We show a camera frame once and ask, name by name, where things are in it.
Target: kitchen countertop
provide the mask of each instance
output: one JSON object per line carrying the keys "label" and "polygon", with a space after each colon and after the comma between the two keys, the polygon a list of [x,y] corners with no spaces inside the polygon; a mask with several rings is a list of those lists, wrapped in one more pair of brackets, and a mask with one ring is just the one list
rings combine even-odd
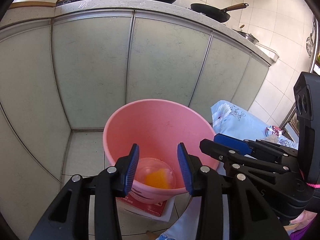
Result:
{"label": "kitchen countertop", "polygon": [[98,9],[134,9],[145,10],[166,15],[172,15],[175,17],[183,18],[191,22],[198,23],[202,26],[206,26],[212,29],[213,32],[227,36],[236,41],[240,46],[244,46],[251,53],[254,53],[263,61],[266,65],[272,65],[272,60],[253,43],[245,39],[243,36],[226,27],[225,25],[205,16],[199,14],[191,9],[179,7],[176,5],[163,3],[153,0],[83,0],[79,2],[73,2],[58,6],[56,8],[49,7],[25,7],[9,9],[2,21],[0,22],[0,29],[5,28],[7,25],[13,25],[17,22],[39,19],[39,18],[51,18],[59,17],[65,14],[79,13],[88,10]]}
{"label": "kitchen countertop", "polygon": [[226,27],[225,25],[205,16],[199,14],[191,9],[183,8],[173,4],[168,4],[153,0],[83,0],[79,2],[73,2],[65,4],[63,6],[58,6],[55,9],[54,16],[61,16],[69,13],[76,13],[85,10],[92,9],[110,9],[110,8],[120,8],[120,9],[139,9],[154,11],[164,14],[169,14],[177,17],[181,17],[201,25],[212,28],[213,31],[222,33],[225,36],[237,41],[243,46],[247,47],[254,54],[262,58],[269,65],[272,64],[272,60],[259,48],[257,48],[253,43],[245,39],[243,36],[233,31],[232,29]]}

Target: silver screw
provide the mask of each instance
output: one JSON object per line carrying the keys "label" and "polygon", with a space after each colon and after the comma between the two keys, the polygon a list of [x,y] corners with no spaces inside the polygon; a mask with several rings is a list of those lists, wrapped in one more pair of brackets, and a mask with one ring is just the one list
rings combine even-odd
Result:
{"label": "silver screw", "polygon": [[80,175],[74,175],[74,176],[72,176],[71,179],[72,179],[73,182],[77,182],[77,181],[79,181],[81,179],[81,177],[80,177]]}
{"label": "silver screw", "polygon": [[245,180],[245,175],[242,173],[237,174],[237,179],[239,180]]}
{"label": "silver screw", "polygon": [[210,168],[209,168],[208,166],[201,166],[201,167],[200,167],[200,170],[201,170],[202,172],[204,172],[204,173],[207,173],[207,172],[210,171]]}
{"label": "silver screw", "polygon": [[240,168],[240,165],[237,164],[237,163],[234,163],[234,164],[232,165],[232,167],[234,167],[235,169],[239,169],[239,168]]}
{"label": "silver screw", "polygon": [[115,173],[116,171],[117,171],[117,168],[115,166],[111,166],[111,167],[107,168],[108,173]]}

